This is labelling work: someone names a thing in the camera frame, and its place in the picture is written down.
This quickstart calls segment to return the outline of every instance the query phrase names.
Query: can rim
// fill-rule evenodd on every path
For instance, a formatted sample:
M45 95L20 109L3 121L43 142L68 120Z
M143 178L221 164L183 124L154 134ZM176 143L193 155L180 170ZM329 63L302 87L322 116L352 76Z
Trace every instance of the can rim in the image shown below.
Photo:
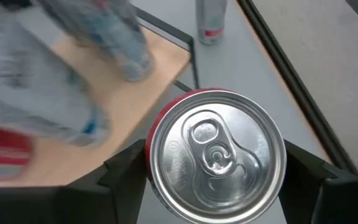
M240 99L242 102L246 102L247 104L252 105L253 107L258 109L258 112L262 113L262 116L266 119L268 122L268 125L272 129L272 132L274 132L274 140L276 141L277 147L277 154L280 156L280 159L275 159L274 163L274 175L272 178L272 181L270 185L267 187L267 190L265 192L264 200L259 201L254 205L253 207L250 207L250 209L245 210L240 215L236 215L234 217L230 217L230 220L228 221L228 217L224 218L208 218L202 215L197 215L193 212L190 212L185 207L181 206L172 196L170 193L170 190L165 184L163 183L163 177L162 177L162 170L158 165L158 154L162 150L162 148L156 147L158 146L157 143L163 142L160 137L157 136L159 129L164 128L165 126L169 126L170 123L174 123L176 119L173 119L173 121L170 121L171 118L168 116L171 116L172 111L177 110L177 108L186 100L189 98L197 97L198 95L205 94L206 92L220 92L220 93L229 93L233 95L233 97L236 97L237 99ZM226 91L226 90L207 90L195 93L193 95L187 96L180 101L178 101L175 105L173 105L163 116L163 118L160 120L158 126L155 129L155 132L153 134L152 142L150 145L150 154L149 154L149 161L151 166L151 173L154 180L155 187L157 191L159 192L162 200L175 212L176 215L179 217L184 218L185 220L192 222L192 223L247 223L251 222L252 220L255 220L256 218L260 217L261 214L263 214L275 201L277 198L277 195L281 189L281 186L284 181L285 176L285 170L286 170L286 164L287 164L287 153L285 150L284 141L282 138L282 135L280 131L277 128L277 125L275 124L274 120L270 117L270 115L256 102L238 94L234 93L232 91Z

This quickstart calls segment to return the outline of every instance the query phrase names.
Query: can lid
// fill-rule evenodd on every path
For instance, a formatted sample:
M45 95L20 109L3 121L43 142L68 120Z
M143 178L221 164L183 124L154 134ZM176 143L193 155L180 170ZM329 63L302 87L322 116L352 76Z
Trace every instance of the can lid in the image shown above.
M257 103L230 91L195 93L174 105L154 133L155 186L193 223L246 223L278 195L286 166L281 134Z

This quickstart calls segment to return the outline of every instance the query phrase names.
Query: wooden shelf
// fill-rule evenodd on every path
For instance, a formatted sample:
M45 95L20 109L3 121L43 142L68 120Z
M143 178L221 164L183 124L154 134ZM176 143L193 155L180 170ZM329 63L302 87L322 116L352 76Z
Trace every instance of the wooden shelf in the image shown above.
M120 151L190 59L186 50L147 29L144 33L155 57L155 68L149 77L137 83L121 79L114 63L101 60L93 49L77 47L68 38L54 45L53 50L91 83L92 97L110 115L111 136L95 148L36 139L33 158L26 170L12 181L0 182L0 187L66 185Z

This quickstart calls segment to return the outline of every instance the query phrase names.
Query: pull tab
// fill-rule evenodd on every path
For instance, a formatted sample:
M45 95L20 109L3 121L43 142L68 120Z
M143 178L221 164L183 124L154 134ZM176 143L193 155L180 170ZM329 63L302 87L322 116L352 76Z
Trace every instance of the pull tab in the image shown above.
M210 116L199 119L188 128L190 147L212 175L225 175L236 164L236 151L228 132L219 120Z

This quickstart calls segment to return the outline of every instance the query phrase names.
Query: gray floor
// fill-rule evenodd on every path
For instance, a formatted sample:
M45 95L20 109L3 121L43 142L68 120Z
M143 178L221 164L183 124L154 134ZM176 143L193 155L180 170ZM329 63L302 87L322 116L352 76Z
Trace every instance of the gray floor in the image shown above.
M255 0L358 168L358 15L345 0Z
M196 37L194 0L136 0L133 3L182 31ZM33 33L46 44L52 45L62 34L40 11L32 9L21 12L19 17ZM283 137L311 153L323 157L322 152L306 127L298 108L283 88L282 81L272 71L252 33L244 24L241 11L234 1L229 1L224 41L219 46L207 47L196 41L197 62L202 87L221 87L243 94L263 106L275 120ZM190 69L180 80L191 83ZM172 86L144 124L128 141L146 137L147 131L158 111L174 97L183 92ZM172 215L158 201L147 184L138 224L179 224L183 220ZM276 202L253 223L286 223L280 202Z

